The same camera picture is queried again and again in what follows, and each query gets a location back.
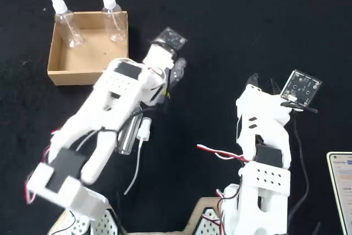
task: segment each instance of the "open cardboard box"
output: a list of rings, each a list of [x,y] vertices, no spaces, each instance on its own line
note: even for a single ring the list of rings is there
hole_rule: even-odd
[[[75,12],[84,38],[79,47],[69,48],[63,42],[58,26],[54,25],[48,76],[55,85],[94,84],[111,60],[128,57],[127,12],[122,11],[120,17],[126,26],[126,40],[119,43],[112,42],[106,35],[101,12]]]

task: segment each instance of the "white robotic arm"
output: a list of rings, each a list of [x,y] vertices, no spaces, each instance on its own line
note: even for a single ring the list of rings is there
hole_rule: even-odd
[[[28,190],[77,215],[98,220],[108,208],[108,200],[84,184],[96,181],[117,147],[118,135],[129,129],[131,118],[141,116],[142,111],[136,113],[140,102],[154,106],[182,77],[185,62],[174,63],[174,55],[185,42],[166,28],[143,63],[128,58],[112,60],[82,107],[52,137],[48,164],[37,166],[27,183]],[[97,134],[97,145],[91,156],[85,157],[78,151],[86,139],[76,150],[71,146],[89,132],[86,139]],[[127,137],[130,146],[134,138],[135,134]]]
[[[252,76],[257,82],[257,75]],[[280,95],[247,84],[236,100],[237,143],[244,161],[241,182],[224,190],[222,223],[226,235],[287,233],[291,153],[284,126],[292,109],[317,112],[307,106],[321,81],[294,70]]]

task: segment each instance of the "perforated metal bracket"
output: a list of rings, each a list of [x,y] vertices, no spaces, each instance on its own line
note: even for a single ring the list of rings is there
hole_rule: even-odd
[[[212,207],[206,207],[203,214],[211,219],[218,218]],[[219,235],[219,227],[201,216],[192,235]]]
[[[118,225],[109,210],[106,210],[101,219],[96,222],[90,221],[86,216],[79,216],[74,212],[73,214],[75,217],[68,213],[66,218],[60,223],[60,226],[56,227],[52,232],[64,229],[60,232],[60,235],[85,235],[89,230],[89,235],[120,235],[118,233]]]
[[[101,219],[91,224],[90,235],[119,235],[118,226],[111,213],[106,210]]]

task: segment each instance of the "electronics in background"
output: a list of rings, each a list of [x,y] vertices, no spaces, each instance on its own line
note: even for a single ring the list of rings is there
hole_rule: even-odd
[[[352,152],[329,152],[327,160],[342,230],[352,235]]]

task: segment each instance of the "black fabric surface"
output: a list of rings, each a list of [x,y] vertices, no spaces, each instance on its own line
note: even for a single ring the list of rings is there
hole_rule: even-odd
[[[101,0],[66,0],[73,11],[100,10]],[[154,115],[142,149],[140,174],[122,193],[135,168],[113,154],[93,188],[116,207],[127,231],[183,230],[198,199],[238,183],[239,163],[198,150],[203,143],[240,152],[235,140],[235,99],[254,72],[283,86],[293,69],[324,83],[298,130],[311,182],[290,234],[341,234],[326,153],[349,151],[352,127],[350,0],[118,0],[129,12],[130,58],[141,61],[166,26],[189,41],[188,61],[172,91],[167,116]],[[35,168],[50,132],[74,114],[91,86],[54,86],[46,73],[53,29],[50,0],[0,0],[0,227],[2,234],[45,234],[61,209],[40,198],[25,205],[23,180]],[[305,185],[292,121],[291,196]]]

